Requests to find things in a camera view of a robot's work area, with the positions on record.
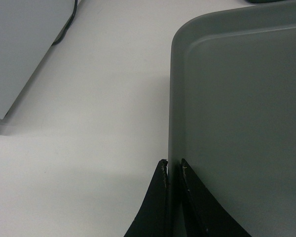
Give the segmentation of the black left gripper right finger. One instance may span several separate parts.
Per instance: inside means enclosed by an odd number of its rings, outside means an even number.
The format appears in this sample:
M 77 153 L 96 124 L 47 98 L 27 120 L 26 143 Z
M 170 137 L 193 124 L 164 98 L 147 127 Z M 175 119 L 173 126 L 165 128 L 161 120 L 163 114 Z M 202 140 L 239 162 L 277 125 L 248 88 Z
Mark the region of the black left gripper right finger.
M 220 205 L 185 159 L 180 165 L 180 191 L 188 237 L 249 237 Z

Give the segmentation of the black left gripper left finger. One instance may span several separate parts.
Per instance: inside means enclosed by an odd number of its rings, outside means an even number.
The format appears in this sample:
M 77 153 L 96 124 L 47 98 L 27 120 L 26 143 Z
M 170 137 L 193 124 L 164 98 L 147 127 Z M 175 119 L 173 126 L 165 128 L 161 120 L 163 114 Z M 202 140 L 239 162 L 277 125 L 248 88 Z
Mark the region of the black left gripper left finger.
M 125 233 L 126 237 L 167 236 L 168 161 L 158 162 L 142 205 Z

